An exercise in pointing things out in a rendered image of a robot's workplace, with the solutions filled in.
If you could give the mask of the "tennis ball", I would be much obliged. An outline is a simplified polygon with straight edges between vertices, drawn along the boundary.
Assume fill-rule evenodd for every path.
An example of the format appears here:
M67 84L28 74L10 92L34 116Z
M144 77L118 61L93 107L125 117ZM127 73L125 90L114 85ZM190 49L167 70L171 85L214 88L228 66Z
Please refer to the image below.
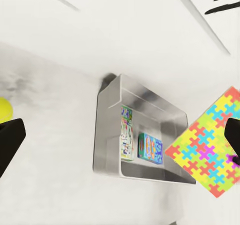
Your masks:
M12 119L13 105L4 97L0 97L0 124Z

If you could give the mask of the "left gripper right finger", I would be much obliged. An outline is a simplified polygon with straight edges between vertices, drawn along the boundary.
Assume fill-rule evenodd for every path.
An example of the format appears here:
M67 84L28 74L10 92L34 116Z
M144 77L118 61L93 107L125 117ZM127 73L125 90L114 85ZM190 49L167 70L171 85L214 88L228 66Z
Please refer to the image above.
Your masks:
M227 120L224 136L240 158L240 119L229 118Z

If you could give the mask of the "board game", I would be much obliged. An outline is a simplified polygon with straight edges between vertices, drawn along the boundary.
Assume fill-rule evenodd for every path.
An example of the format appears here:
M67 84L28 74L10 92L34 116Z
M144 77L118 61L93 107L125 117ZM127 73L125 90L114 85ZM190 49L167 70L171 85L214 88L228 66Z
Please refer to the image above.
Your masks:
M163 164L163 142L146 133L139 135L138 158L148 162Z
M134 161L132 110L121 106L121 156L122 161Z

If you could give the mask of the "jigsaw puzzle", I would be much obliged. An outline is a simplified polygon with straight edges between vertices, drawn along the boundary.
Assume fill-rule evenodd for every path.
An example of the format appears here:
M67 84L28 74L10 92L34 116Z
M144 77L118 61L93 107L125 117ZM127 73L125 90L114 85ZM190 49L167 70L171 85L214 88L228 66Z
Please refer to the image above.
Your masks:
M240 91L232 85L164 150L216 198L240 181L239 156L224 135L229 118L240 120Z

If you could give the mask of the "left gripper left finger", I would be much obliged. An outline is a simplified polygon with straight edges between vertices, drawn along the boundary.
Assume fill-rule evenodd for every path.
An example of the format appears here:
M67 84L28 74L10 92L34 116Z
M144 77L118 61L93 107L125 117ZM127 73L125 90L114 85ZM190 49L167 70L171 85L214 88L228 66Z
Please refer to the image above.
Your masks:
M0 123L0 178L26 137L21 118Z

